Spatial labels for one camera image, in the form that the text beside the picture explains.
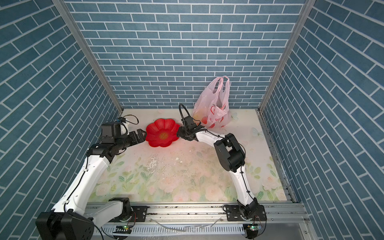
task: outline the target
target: plastic bag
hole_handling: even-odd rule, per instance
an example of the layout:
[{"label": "plastic bag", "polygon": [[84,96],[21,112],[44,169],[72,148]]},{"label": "plastic bag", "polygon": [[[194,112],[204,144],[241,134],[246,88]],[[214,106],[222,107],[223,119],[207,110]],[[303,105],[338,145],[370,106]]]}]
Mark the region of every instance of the plastic bag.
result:
[{"label": "plastic bag", "polygon": [[[227,78],[227,81],[223,90],[224,78]],[[195,103],[192,113],[193,118],[201,121],[202,125],[208,128],[224,127],[228,124],[231,120],[228,114],[229,87],[230,82],[227,76],[215,78],[204,89]]]}]

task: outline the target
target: red plastic dish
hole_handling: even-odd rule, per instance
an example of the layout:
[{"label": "red plastic dish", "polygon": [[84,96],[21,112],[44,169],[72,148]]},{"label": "red plastic dish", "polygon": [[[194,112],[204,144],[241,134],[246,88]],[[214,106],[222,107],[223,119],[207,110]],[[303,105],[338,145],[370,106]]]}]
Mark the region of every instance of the red plastic dish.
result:
[{"label": "red plastic dish", "polygon": [[147,137],[151,147],[168,147],[172,142],[179,139],[176,134],[180,125],[173,119],[160,118],[147,126]]}]

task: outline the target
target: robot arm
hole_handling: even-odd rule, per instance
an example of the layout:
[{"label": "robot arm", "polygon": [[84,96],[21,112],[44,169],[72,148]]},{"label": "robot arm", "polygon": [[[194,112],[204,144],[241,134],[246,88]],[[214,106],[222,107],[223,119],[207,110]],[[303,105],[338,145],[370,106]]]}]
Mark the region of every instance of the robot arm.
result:
[{"label": "robot arm", "polygon": [[146,132],[129,132],[125,118],[101,125],[101,139],[87,151],[84,164],[74,181],[50,212],[42,212],[36,226],[43,240],[90,239],[99,228],[118,216],[131,217],[128,198],[111,199],[97,209],[86,209],[88,199],[100,176],[115,155],[127,147],[144,142]]},{"label": "robot arm", "polygon": [[[181,107],[188,113],[184,117]],[[216,150],[221,166],[230,173],[237,192],[239,211],[244,219],[255,216],[259,204],[254,194],[250,191],[247,177],[245,176],[245,152],[232,133],[225,136],[210,132],[200,124],[197,125],[184,105],[179,104],[179,111],[183,122],[177,136],[189,141],[205,142]]]},{"label": "robot arm", "polygon": [[[241,216],[244,220],[252,219],[260,205],[250,191],[244,172],[245,152],[235,136],[231,133],[221,136],[210,132],[195,124],[189,113],[184,118],[180,109],[180,114],[184,126],[179,128],[177,136],[189,141],[205,142],[215,148],[221,166],[229,171],[235,185]],[[42,212],[36,219],[36,226],[43,240],[90,239],[94,227],[99,230],[99,227],[115,217],[132,217],[128,198],[111,199],[96,209],[86,208],[98,179],[115,155],[146,139],[146,132],[141,129],[137,133],[133,131],[128,134],[125,123],[125,118],[119,118],[101,125],[100,142],[87,151],[84,164],[68,190],[50,212]]]}]

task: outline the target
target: blue brick wall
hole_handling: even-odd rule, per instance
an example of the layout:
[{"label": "blue brick wall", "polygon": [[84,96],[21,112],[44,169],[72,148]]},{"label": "blue brick wall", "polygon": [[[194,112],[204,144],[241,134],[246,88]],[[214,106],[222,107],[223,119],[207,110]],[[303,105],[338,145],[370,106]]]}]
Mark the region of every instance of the blue brick wall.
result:
[{"label": "blue brick wall", "polygon": [[124,108],[193,106],[215,76],[257,108],[304,0],[66,1]]},{"label": "blue brick wall", "polygon": [[384,239],[383,16],[317,0],[264,112],[321,239]]},{"label": "blue brick wall", "polygon": [[50,0],[0,1],[0,239],[36,239],[117,115]]}]

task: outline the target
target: table surface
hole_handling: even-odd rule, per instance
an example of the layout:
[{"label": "table surface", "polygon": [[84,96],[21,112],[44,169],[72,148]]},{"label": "table surface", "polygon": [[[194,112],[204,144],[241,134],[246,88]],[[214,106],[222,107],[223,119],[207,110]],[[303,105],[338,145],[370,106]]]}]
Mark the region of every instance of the table surface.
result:
[{"label": "table surface", "polygon": [[[179,125],[178,109],[126,109],[138,125],[158,118],[172,118]],[[255,110],[233,109],[231,122],[212,129],[232,133],[246,149],[245,172],[251,191],[258,200],[286,201]],[[113,197],[129,197],[132,202],[225,202],[236,201],[231,177],[220,165],[216,151],[208,144],[179,138],[169,147],[150,147],[144,142],[115,157],[93,190],[89,202],[105,202]]]}]

